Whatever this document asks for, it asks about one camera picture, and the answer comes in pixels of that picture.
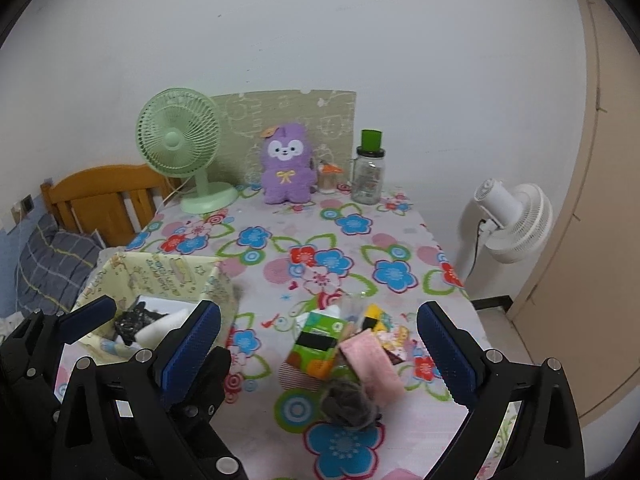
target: metal bolt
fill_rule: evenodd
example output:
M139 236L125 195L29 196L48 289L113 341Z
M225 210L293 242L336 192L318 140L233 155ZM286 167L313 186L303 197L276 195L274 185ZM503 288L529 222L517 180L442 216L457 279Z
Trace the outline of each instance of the metal bolt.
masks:
M196 416L198 414L198 408L196 406L187 406L184 409L184 414L188 417Z
M486 358L489 359L492 363L499 363L502 361L504 356L500 353L500 351L491 348L486 351Z
M149 361L149 359L151 359L152 355L153 352L151 350L149 350L148 348L143 348L136 354L136 361L138 361L139 363L146 363L147 361Z
M558 361L558 359L556 359L555 357L551 357L550 359L546 360L546 365L551 368L552 370L555 370L556 372L562 368L562 365L560 364L560 361Z
M76 368L78 370L85 370L91 364L91 359L88 357L81 357L76 361Z
M230 456L223 456L216 462L216 469L225 475L232 475L240 469L238 460Z

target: purple plush toy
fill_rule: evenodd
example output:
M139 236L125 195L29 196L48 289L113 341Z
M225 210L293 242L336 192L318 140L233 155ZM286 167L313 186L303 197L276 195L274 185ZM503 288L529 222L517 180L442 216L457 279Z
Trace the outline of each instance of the purple plush toy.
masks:
M267 204L285 200L303 204L311 200L316 172L311 169L311 145L299 123L281 124L262 133L262 187Z

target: table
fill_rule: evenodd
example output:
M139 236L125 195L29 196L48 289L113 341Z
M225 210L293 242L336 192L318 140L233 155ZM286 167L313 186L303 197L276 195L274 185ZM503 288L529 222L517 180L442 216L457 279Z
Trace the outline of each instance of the table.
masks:
M377 206L353 203L347 185L305 205L267 205L257 186L213 214L193 216L172 203L127 250L216 255L226 260L240 308L228 348L226 399L212 426L252 480L423 478L458 430L455 404L415 329L415 312L436 300L483 348L489 343L463 285L420 214L401 190ZM364 293L389 314L387 340L404 362L401 400L380 423L351 433L319 420L318 383L284 364L294 318L344 292ZM515 410L507 412L479 479L490 478Z

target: yellow bow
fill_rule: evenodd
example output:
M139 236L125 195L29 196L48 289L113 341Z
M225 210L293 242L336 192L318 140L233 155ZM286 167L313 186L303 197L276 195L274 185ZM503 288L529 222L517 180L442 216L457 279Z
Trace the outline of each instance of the yellow bow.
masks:
M289 177L294 176L295 174L296 172L293 170L279 171L278 173L276 173L276 176L279 176L282 179L280 181L281 184L284 184L285 182L289 182L291 184L291 179Z

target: blue wall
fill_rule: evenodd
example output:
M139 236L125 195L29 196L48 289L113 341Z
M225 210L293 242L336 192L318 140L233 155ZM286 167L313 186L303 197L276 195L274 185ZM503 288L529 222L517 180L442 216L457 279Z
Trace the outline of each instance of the blue wall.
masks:
M13 231L0 229L0 317L15 312L15 266L40 217L47 212L42 195L33 199L33 210Z

